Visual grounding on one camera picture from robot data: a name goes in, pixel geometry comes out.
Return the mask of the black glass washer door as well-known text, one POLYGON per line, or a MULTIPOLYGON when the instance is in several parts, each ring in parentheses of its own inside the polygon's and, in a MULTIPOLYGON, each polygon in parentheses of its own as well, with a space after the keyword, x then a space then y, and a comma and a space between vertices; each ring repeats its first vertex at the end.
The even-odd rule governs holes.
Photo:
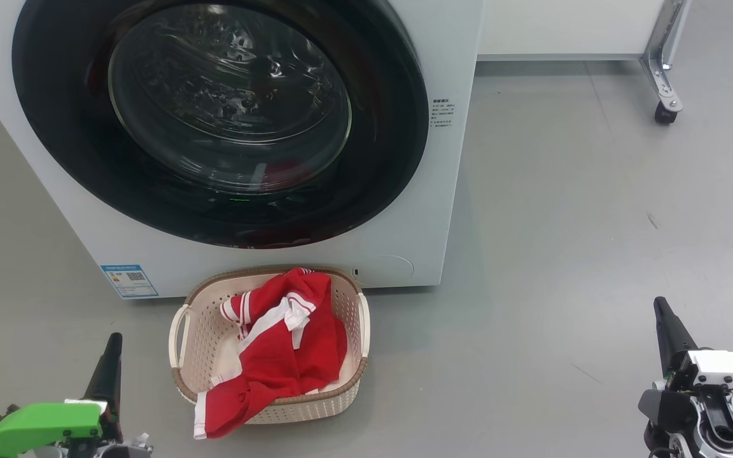
POLYGON ((424 69, 389 0, 25 0, 12 64, 79 185, 212 246, 351 231, 427 142, 424 69))

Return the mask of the white front-load washing machine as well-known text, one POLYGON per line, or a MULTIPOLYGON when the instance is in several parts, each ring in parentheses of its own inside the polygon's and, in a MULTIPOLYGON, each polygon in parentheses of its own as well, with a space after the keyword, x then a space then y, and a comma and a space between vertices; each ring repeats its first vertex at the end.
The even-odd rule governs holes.
POLYGON ((428 114, 433 99, 450 99, 456 103, 453 125, 430 128, 428 117, 424 156, 415 174, 374 218, 328 240, 279 249, 212 246, 175 237, 125 216, 79 185, 50 156, 18 101, 12 49, 24 2, 0 0, 0 121, 99 269, 139 265, 158 298, 180 298, 204 279, 232 270, 321 266, 351 275, 361 259, 385 254, 413 264, 414 283, 408 287, 440 283, 485 0, 389 0, 424 69, 428 114))

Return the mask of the grey metal frame leg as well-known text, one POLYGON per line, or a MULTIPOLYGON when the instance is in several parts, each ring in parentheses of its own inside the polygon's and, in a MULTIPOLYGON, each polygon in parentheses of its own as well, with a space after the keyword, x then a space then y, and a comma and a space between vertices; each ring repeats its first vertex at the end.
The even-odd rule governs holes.
POLYGON ((640 58, 655 95, 669 110, 683 110, 683 103, 669 80, 672 59, 688 12, 690 0, 662 0, 659 15, 640 58))

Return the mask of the blue energy label sticker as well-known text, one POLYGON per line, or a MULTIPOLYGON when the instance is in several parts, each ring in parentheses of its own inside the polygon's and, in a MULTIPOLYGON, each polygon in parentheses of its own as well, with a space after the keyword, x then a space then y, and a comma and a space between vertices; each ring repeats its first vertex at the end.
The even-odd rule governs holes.
POLYGON ((158 298, 155 287, 139 265, 101 265, 116 292, 124 299, 158 298))

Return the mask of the white furniture panel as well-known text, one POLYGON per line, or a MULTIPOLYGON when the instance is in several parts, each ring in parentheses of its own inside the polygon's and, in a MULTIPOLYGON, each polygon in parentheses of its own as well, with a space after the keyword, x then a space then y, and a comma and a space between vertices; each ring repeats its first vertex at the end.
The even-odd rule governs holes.
POLYGON ((663 0, 485 0, 481 62, 637 60, 663 0))

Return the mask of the red white striped garment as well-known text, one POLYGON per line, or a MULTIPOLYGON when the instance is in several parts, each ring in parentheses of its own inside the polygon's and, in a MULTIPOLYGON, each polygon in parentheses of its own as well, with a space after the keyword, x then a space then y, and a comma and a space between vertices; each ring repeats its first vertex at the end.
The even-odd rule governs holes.
POLYGON ((197 396, 196 440, 230 434, 274 400, 337 382, 348 339, 333 313, 331 286, 326 273, 294 268, 219 305, 239 332, 239 367, 213 377, 197 396))

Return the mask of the small printed text sticker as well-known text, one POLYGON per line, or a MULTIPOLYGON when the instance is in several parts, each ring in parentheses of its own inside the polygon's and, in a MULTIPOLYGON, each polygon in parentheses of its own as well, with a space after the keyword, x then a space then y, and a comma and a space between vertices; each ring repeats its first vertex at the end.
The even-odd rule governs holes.
POLYGON ((456 103, 450 99, 433 99, 429 107, 429 127, 444 128, 453 125, 456 103))

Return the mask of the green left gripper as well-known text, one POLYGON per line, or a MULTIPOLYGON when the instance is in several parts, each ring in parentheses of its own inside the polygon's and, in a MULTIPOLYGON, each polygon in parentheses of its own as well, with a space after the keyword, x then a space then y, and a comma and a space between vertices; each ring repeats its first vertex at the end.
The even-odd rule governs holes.
POLYGON ((0 458, 151 458, 148 435, 124 440, 110 403, 120 402, 121 333, 109 336, 83 395, 35 403, 0 420, 0 458))

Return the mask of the cream perforated laundry basket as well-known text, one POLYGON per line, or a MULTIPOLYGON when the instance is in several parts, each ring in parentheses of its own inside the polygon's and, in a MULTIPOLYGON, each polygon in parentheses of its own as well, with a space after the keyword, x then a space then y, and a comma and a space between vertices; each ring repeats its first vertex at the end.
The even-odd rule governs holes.
MULTIPOLYGON (((287 265, 248 268, 215 275, 187 296, 171 324, 169 362, 181 396, 196 403, 216 377, 241 367, 239 327, 220 316, 221 303, 233 294, 261 287, 287 265)), ((348 338, 346 357, 337 382, 317 394, 279 398, 254 415, 250 424, 285 424, 318 420, 348 409, 358 394, 370 352, 370 309, 363 290, 347 273, 316 266, 332 279, 332 310, 341 319, 348 338)))

